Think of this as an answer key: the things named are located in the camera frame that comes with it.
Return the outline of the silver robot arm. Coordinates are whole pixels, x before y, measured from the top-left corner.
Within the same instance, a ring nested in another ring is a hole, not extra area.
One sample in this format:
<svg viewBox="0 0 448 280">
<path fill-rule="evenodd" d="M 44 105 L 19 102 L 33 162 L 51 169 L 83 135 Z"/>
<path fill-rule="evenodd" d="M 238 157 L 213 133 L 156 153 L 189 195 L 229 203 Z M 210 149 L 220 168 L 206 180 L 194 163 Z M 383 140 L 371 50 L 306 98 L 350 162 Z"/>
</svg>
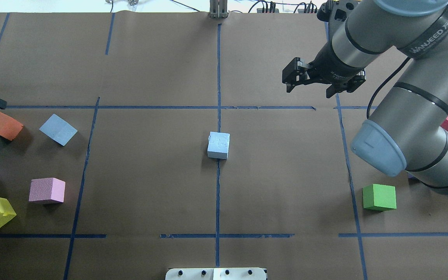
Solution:
<svg viewBox="0 0 448 280">
<path fill-rule="evenodd" d="M 329 84 L 330 98 L 391 47 L 412 62 L 351 150 L 390 177 L 405 170 L 448 196 L 448 0 L 361 1 L 306 65 L 306 82 Z"/>
</svg>

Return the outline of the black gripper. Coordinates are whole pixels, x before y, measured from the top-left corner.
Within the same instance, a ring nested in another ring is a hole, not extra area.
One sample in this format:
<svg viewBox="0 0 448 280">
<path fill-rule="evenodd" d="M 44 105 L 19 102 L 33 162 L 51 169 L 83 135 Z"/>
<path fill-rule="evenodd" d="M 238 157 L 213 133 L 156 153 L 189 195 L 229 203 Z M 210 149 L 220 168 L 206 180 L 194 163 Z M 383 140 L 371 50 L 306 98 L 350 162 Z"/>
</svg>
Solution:
<svg viewBox="0 0 448 280">
<path fill-rule="evenodd" d="M 299 85 L 321 83 L 330 85 L 326 89 L 326 98 L 331 98 L 343 91 L 352 93 L 365 81 L 365 69 L 342 62 L 335 54 L 331 41 L 325 44 L 312 62 L 306 63 L 304 59 L 295 57 L 282 70 L 282 83 L 286 85 L 287 93 Z"/>
</svg>

